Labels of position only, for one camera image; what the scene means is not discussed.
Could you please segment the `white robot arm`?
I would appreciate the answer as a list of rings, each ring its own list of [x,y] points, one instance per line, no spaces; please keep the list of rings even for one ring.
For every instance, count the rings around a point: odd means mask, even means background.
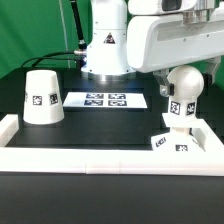
[[[198,61],[213,76],[224,56],[224,0],[91,0],[92,41],[82,71],[102,79],[153,73],[174,93],[168,71]]]

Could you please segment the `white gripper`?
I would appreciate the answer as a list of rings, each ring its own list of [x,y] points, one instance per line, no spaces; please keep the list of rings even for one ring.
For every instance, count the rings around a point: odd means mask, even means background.
[[[161,96],[174,95],[166,68],[178,65],[208,59],[205,73],[215,83],[224,55],[224,1],[129,0],[128,11],[128,63],[139,72],[154,71]]]

